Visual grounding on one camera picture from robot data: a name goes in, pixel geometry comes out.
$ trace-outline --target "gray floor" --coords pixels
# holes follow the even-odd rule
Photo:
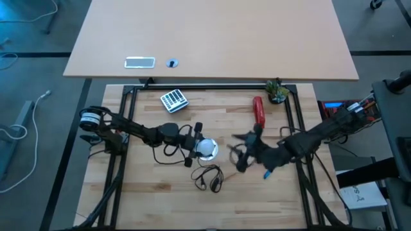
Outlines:
[[[411,13],[411,1],[402,2]],[[34,24],[0,24],[0,41],[6,37],[11,39],[4,51],[70,52],[89,3],[89,0],[62,0],[50,35],[41,32],[43,20]],[[350,50],[411,49],[411,29],[394,0],[385,1],[375,12],[368,9],[369,0],[334,0],[333,3]],[[46,0],[0,0],[0,21],[35,17],[51,10],[52,6]],[[411,56],[356,56],[353,60],[360,81],[317,82],[318,99],[362,98],[369,93],[372,82],[395,78],[411,66]],[[83,80],[62,77],[66,63],[66,58],[20,58],[13,67],[0,71],[0,108],[7,109],[0,114],[3,124],[13,123],[25,100],[35,100],[48,89],[53,91],[40,102],[36,114],[40,133],[36,171],[20,186],[0,194],[0,230],[37,230],[40,225],[83,84]],[[138,80],[94,80],[86,105],[99,105],[108,83],[136,82]],[[35,139],[32,123],[28,129],[29,136],[20,142],[8,176],[0,183],[2,189],[31,168]],[[350,137],[344,146],[363,157],[391,156],[382,124]],[[84,142],[76,140],[52,229],[67,228],[73,222],[87,164],[87,148]],[[333,147],[331,152],[349,155]],[[377,212],[355,211],[353,214],[355,227],[383,226]]]

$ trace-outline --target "light wood desk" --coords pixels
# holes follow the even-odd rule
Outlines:
[[[330,0],[94,0],[64,76],[358,79]]]
[[[298,84],[297,89],[304,122],[310,129],[321,122],[313,85]],[[122,85],[108,85],[103,106],[117,112],[122,90]],[[220,165],[226,181],[217,194],[210,190],[200,191],[190,179],[191,172],[197,167],[196,162],[192,168],[182,164],[158,165],[154,162],[151,148],[137,137],[131,137],[117,229],[306,227],[294,164],[275,169],[267,180],[263,180],[265,169],[257,164],[247,169],[245,174],[237,173],[235,166],[229,162],[229,150],[226,148],[227,144],[239,143],[231,137],[233,133],[246,133],[252,129],[255,123],[252,111],[254,96],[263,98],[266,115],[263,141],[276,146],[279,128],[288,126],[284,105],[271,105],[263,90],[185,90],[183,93],[190,104],[184,110],[169,114],[159,100],[164,93],[161,90],[139,92],[133,120],[147,127],[167,122],[175,122],[179,126],[202,122],[203,135],[218,142],[219,154],[212,163]],[[160,161],[173,162],[182,158],[178,153],[165,157],[163,147],[155,149]],[[92,151],[103,148],[97,146]],[[322,145],[317,153],[338,185],[328,146]],[[82,216],[88,216],[100,200],[108,163],[109,155],[104,153],[89,160],[75,225],[83,222]],[[346,221],[344,207],[325,172],[316,160],[313,165],[320,195],[337,217]],[[206,175],[206,182],[209,183],[212,177],[212,173]],[[111,206],[112,203],[108,206],[108,218]]]

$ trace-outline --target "small succulent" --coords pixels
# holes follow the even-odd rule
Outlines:
[[[275,81],[268,80],[265,90],[270,95],[271,100],[278,103],[283,102],[290,92],[286,87],[281,86],[279,78],[276,78]]]

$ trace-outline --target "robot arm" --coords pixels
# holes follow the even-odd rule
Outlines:
[[[111,121],[104,121],[105,115],[111,116]],[[175,123],[165,123],[155,128],[147,128],[144,125],[124,118],[122,115],[111,112],[105,107],[89,107],[80,112],[80,128],[87,132],[94,132],[105,141],[106,150],[110,153],[120,155],[124,150],[125,138],[120,132],[136,136],[150,147],[158,147],[168,144],[170,146],[180,146],[184,150],[190,151],[189,158],[201,157],[201,153],[195,151],[196,144],[203,140],[201,134],[202,123],[196,123],[194,136],[191,136],[192,127],[185,135],[180,134],[180,129]],[[186,159],[185,164],[191,167],[192,160]]]
[[[263,129],[259,124],[254,126],[254,132],[245,135],[233,135],[233,137],[245,141],[246,152],[229,146],[232,152],[238,156],[236,168],[244,173],[248,165],[248,158],[254,157],[258,164],[272,172],[276,167],[303,158],[307,153],[315,152],[321,145],[321,140],[352,128],[365,119],[363,108],[355,103],[348,108],[341,108],[334,117],[329,118],[308,131],[293,134],[277,143],[273,148],[261,140]]]

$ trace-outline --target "red marker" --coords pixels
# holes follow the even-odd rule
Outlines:
[[[252,100],[252,104],[254,105],[254,115],[256,117],[256,124],[261,124],[261,127],[264,128],[265,115],[263,108],[263,100],[261,99],[261,97],[256,96]]]

